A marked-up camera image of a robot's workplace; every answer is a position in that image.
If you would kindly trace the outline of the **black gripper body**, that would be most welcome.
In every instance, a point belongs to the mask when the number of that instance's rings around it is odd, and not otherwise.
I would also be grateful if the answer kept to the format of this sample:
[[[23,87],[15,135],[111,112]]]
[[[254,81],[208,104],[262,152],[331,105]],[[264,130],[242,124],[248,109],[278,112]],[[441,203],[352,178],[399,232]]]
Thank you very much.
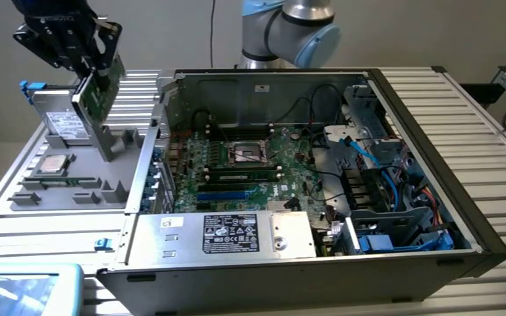
[[[97,15],[87,5],[25,5],[23,24],[38,34],[53,35],[67,56],[78,53],[91,59]]]

